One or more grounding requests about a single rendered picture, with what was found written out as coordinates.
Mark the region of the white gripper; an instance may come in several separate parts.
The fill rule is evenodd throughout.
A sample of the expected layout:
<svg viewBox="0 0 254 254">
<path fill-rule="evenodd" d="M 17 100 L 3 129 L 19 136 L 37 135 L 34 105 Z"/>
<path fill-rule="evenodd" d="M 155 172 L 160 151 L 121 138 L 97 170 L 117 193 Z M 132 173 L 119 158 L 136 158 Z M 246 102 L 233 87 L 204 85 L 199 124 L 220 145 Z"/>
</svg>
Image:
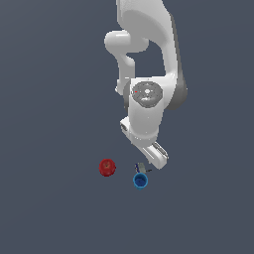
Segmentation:
<svg viewBox="0 0 254 254">
<path fill-rule="evenodd" d="M 120 121 L 123 134 L 130 139 L 130 122 L 126 116 Z M 157 143 L 154 142 L 149 147 L 137 147 L 147 158 L 150 164 L 153 164 L 158 170 L 163 168 L 169 159 L 168 153 Z"/>
</svg>

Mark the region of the small grey tool object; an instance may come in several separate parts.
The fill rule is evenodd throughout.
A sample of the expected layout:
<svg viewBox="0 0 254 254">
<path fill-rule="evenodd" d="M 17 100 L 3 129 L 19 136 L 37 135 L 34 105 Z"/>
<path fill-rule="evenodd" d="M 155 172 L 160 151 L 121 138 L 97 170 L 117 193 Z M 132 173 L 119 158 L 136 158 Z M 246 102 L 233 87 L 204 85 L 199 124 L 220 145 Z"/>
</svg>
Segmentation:
<svg viewBox="0 0 254 254">
<path fill-rule="evenodd" d="M 148 170 L 145 169 L 145 165 L 143 163 L 137 163 L 135 165 L 135 170 L 136 170 L 136 173 L 143 173 L 143 174 L 148 173 Z"/>
</svg>

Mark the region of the blue cup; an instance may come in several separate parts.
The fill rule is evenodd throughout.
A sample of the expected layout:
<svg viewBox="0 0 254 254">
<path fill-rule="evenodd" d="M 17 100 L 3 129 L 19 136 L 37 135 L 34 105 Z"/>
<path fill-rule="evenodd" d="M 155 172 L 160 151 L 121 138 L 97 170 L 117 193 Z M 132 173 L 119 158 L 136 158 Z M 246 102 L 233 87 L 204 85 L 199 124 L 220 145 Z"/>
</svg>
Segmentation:
<svg viewBox="0 0 254 254">
<path fill-rule="evenodd" d="M 138 173 L 133 178 L 134 187 L 140 191 L 148 184 L 148 178 L 143 173 Z"/>
</svg>

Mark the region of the red apple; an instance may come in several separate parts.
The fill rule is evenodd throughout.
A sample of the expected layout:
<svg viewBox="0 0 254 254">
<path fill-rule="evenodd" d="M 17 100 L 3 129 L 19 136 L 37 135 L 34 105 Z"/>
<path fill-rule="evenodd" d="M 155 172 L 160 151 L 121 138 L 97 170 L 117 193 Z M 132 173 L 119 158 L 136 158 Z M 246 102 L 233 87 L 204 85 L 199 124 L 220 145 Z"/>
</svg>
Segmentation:
<svg viewBox="0 0 254 254">
<path fill-rule="evenodd" d="M 103 159 L 99 164 L 99 173 L 104 177 L 110 177 L 115 173 L 116 166 L 111 159 Z"/>
</svg>

